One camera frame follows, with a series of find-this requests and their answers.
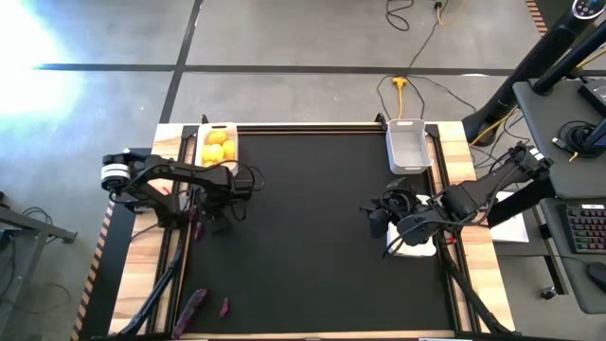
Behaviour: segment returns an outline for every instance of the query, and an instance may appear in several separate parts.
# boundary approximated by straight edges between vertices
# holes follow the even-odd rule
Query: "white basket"
[[[387,123],[387,155],[394,174],[419,174],[432,166],[422,119],[392,119]]]
[[[238,160],[238,152],[240,149],[238,143],[238,128],[235,123],[225,122],[225,123],[206,123],[200,125],[198,128],[198,144],[196,146],[196,166],[202,166],[202,150],[205,146],[206,137],[208,134],[212,133],[215,130],[224,130],[227,132],[229,139],[236,142],[236,160]],[[238,173],[238,164],[236,162],[228,162],[224,163],[223,166],[229,168],[229,170],[236,175]]]

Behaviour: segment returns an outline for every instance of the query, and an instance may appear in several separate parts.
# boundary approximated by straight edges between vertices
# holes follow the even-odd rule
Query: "gray floor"
[[[407,66],[434,22],[433,2],[418,0],[403,15],[411,30],[384,20],[377,0],[205,0],[187,62],[233,65]],[[461,5],[451,0],[449,12]],[[15,209],[41,206],[57,225],[78,231],[72,245],[44,251],[28,306],[73,300],[53,314],[24,315],[17,340],[69,337],[107,194],[100,158],[124,147],[149,147],[171,73],[26,71],[36,63],[175,63],[193,0],[54,0],[0,5],[3,78],[0,88],[0,188]],[[424,67],[512,68],[539,39],[524,0],[469,0],[461,16],[439,27],[416,62]],[[186,73],[170,122],[369,121],[382,111],[375,87],[383,75]],[[481,107],[499,77],[428,76]],[[460,120],[471,108],[425,80],[426,120]],[[381,91],[392,117],[397,92]],[[420,116],[404,89],[404,117]],[[528,135],[522,120],[511,131]],[[503,153],[517,139],[504,135]],[[485,156],[474,152],[481,161]],[[478,175],[487,169],[478,170]],[[541,260],[501,260],[517,329],[531,335],[598,340],[606,316],[583,314],[572,296],[539,300],[549,284]]]

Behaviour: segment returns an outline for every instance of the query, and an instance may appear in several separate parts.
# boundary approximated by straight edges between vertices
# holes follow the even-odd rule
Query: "white container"
[[[419,174],[432,166],[422,119],[392,119],[387,123],[387,155],[394,174]]]
[[[203,161],[202,161],[202,150],[205,146],[206,143],[206,137],[217,130],[223,130],[227,132],[227,135],[229,136],[229,139],[236,142],[236,160],[238,160],[238,152],[240,149],[240,146],[238,144],[238,128],[236,126],[235,123],[232,122],[225,122],[225,123],[206,123],[206,124],[202,124],[200,125],[200,128],[198,128],[198,143],[196,146],[196,166],[202,166],[203,165]],[[238,173],[238,164],[236,162],[228,162],[228,163],[224,163],[222,164],[223,166],[226,166],[229,168],[229,170],[236,175],[236,173]]]

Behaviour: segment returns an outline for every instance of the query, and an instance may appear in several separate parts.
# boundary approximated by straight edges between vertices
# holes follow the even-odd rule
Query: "wooden table frame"
[[[326,134],[335,134],[330,127],[339,125],[359,126],[361,129],[368,126],[376,126],[379,123],[271,123],[263,124],[265,127],[279,127],[288,125],[290,127],[305,127],[310,125],[326,126]],[[428,122],[436,124],[439,130],[440,147],[444,156],[446,172],[450,184],[457,184],[465,180],[474,180],[475,172],[472,165],[471,156],[467,147],[467,141],[460,122]],[[183,127],[187,124],[161,124],[158,125],[153,148],[154,154],[160,154],[163,157],[172,157],[177,159],[179,147],[181,145],[181,134]],[[259,124],[239,124],[239,127],[260,126]],[[428,144],[433,145],[433,139],[428,138]],[[434,176],[435,190],[443,189],[442,174],[436,162],[436,148],[430,146],[431,157],[435,160],[432,167]],[[194,146],[189,143],[186,148],[186,160],[193,159]],[[157,188],[171,188],[172,183],[168,180],[154,180],[151,182]],[[108,212],[104,223],[109,224],[113,206],[108,206]],[[134,222],[133,234],[155,222],[153,213],[138,215]],[[158,254],[163,240],[162,229],[153,229],[137,238],[130,245],[123,275],[120,282],[120,288],[117,295],[116,305],[110,326],[110,332],[119,332],[130,321],[131,317],[138,311],[143,301],[152,291],[154,280],[156,278],[156,268],[158,266]],[[168,248],[168,259],[174,254],[177,246],[179,231],[172,231],[172,238]],[[106,225],[101,229],[101,237],[107,234]],[[98,249],[96,255],[100,258],[102,253],[101,237],[99,237]],[[469,226],[463,229],[461,236],[465,245],[465,258],[468,264],[469,275],[473,289],[478,293],[490,311],[497,319],[509,328],[514,329],[513,320],[508,306],[508,300],[505,293],[499,265],[494,252],[490,231],[483,227]],[[89,293],[93,290],[95,279],[95,269],[98,267],[98,260],[93,259],[91,274],[86,283]],[[456,308],[460,316],[460,328],[462,331],[472,330],[472,321],[469,319],[468,303],[460,291],[460,288],[452,281],[455,291]],[[175,288],[177,297],[180,288]],[[164,329],[164,323],[167,317],[167,307],[169,301],[169,286],[158,305],[158,314],[155,317],[155,330],[160,332]],[[78,331],[81,329],[81,316],[85,315],[88,295],[86,291],[82,297],[82,304],[79,309],[79,318],[72,332],[72,339],[78,340]],[[482,331],[486,332],[486,326],[481,325]],[[403,338],[403,337],[452,337],[454,331],[390,331],[390,332],[316,332],[316,333],[280,333],[280,334],[185,334],[188,339],[220,339],[220,338]]]

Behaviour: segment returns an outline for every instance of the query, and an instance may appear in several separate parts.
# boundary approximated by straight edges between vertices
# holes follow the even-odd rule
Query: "keyboard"
[[[604,205],[568,204],[566,237],[572,252],[606,255],[606,208]]]

